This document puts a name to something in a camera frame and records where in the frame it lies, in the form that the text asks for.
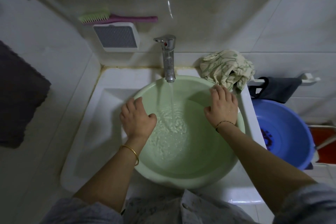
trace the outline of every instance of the faucet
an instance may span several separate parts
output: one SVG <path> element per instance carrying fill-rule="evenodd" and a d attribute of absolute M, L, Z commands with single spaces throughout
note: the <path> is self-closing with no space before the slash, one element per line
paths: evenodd
<path fill-rule="evenodd" d="M 153 39 L 155 42 L 161 44 L 162 57 L 163 57 L 163 70 L 165 73 L 165 79 L 167 82 L 174 82 L 174 48 L 176 37 L 174 35 L 163 35 Z"/>

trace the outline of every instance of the hand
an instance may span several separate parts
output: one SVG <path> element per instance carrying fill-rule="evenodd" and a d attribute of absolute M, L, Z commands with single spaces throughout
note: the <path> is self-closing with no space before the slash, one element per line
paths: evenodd
<path fill-rule="evenodd" d="M 131 98 L 121 107 L 120 120 L 128 140 L 136 140 L 145 145 L 147 139 L 156 126 L 156 115 L 147 115 L 142 97 Z"/>
<path fill-rule="evenodd" d="M 216 128 L 221 121 L 237 122 L 238 100 L 225 87 L 214 85 L 210 89 L 212 104 L 204 108 L 204 114 L 210 124 Z"/>

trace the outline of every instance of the faucet handle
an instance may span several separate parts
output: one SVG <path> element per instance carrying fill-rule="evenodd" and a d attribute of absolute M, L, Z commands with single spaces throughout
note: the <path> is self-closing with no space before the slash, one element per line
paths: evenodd
<path fill-rule="evenodd" d="M 153 39 L 155 42 L 158 42 L 161 44 L 162 49 L 166 50 L 174 50 L 175 48 L 175 42 L 176 42 L 176 36 L 174 35 L 163 35 L 159 36 Z"/>

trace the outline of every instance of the sleeve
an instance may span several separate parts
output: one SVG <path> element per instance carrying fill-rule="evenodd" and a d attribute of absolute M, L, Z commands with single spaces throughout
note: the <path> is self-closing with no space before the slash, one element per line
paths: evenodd
<path fill-rule="evenodd" d="M 292 193 L 284 201 L 273 224 L 336 223 L 336 190 L 314 184 Z"/>
<path fill-rule="evenodd" d="M 99 202 L 89 205 L 79 198 L 64 198 L 50 209 L 41 224 L 122 224 L 115 210 Z"/>

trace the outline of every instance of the tile floor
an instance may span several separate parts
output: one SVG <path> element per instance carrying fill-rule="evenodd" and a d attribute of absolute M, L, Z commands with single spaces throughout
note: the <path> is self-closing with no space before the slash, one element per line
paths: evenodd
<path fill-rule="evenodd" d="M 314 178 L 319 183 L 325 183 L 336 188 L 336 165 L 315 164 L 313 170 L 306 170 L 306 174 Z M 274 214 L 266 204 L 259 205 L 239 205 L 255 222 L 261 224 L 271 224 Z"/>

